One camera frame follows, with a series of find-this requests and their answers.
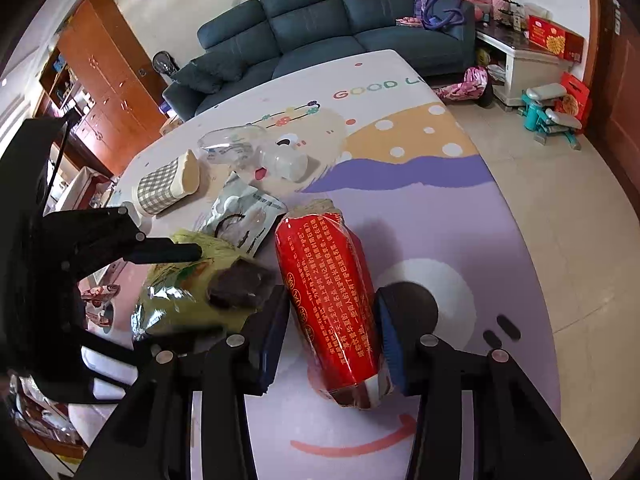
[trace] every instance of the metal bolt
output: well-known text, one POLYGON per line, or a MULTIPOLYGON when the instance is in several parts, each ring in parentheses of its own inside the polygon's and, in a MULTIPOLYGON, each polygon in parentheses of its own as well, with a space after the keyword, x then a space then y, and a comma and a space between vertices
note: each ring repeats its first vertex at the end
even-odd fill
POLYGON ((509 360, 509 354, 507 354, 507 352, 505 352, 504 350, 500 350, 500 349, 497 349, 491 352, 491 357, 494 359, 494 361, 498 363, 505 363, 509 360))
POLYGON ((226 338, 226 344, 231 346, 231 348, 236 346, 241 346, 244 344, 244 336, 240 334, 233 334, 226 338))
POLYGON ((171 359, 174 358, 174 354, 169 352, 168 350, 162 350, 156 356, 156 361, 158 361, 161 365, 165 365, 168 362, 171 362, 171 359))
POLYGON ((420 344, 423 346, 437 346, 440 340, 433 334, 424 334, 420 336, 420 344))

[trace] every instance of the dark teal sofa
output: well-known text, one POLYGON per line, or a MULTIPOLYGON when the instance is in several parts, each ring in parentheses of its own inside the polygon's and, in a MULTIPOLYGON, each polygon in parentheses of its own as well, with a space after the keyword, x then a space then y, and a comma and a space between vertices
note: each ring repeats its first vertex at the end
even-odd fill
MULTIPOLYGON (((436 3, 436 14, 450 7, 436 3)), ((316 64, 374 50, 395 50, 421 76, 463 73, 474 63, 474 10, 463 2, 465 25, 441 32, 397 27, 414 14, 414 0, 249 0, 198 30, 206 52, 238 57, 242 79, 215 94, 172 83, 163 93, 181 119, 249 88, 316 64)))

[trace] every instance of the clear plastic bottle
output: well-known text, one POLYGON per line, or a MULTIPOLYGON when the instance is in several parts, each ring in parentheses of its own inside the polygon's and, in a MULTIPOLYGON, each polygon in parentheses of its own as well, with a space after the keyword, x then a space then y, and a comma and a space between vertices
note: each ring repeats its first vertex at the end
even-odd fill
POLYGON ((291 146, 263 144, 258 146, 257 166, 267 170, 268 174, 298 182, 305 176, 308 158, 305 153, 291 146))
POLYGON ((306 173, 308 158, 291 146, 264 142, 267 131, 254 124, 215 130, 198 145, 212 164, 230 164, 234 169, 264 168, 269 174, 298 182, 306 173))

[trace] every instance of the checkered cup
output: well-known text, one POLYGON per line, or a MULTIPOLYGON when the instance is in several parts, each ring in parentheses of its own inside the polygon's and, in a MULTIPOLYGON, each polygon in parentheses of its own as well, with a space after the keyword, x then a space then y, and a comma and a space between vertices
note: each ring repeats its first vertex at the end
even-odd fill
POLYGON ((191 150, 144 176, 133 187, 132 201, 142 216, 154 216, 200 185, 198 159, 191 150))

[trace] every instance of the tile floor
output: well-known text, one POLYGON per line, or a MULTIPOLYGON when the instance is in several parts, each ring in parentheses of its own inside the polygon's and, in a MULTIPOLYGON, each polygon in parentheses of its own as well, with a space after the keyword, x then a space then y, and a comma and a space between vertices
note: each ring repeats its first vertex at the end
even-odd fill
POLYGON ((449 110, 475 142, 535 264, 554 331, 561 421, 595 480, 640 438, 640 224, 588 140, 533 141, 522 117, 449 110))

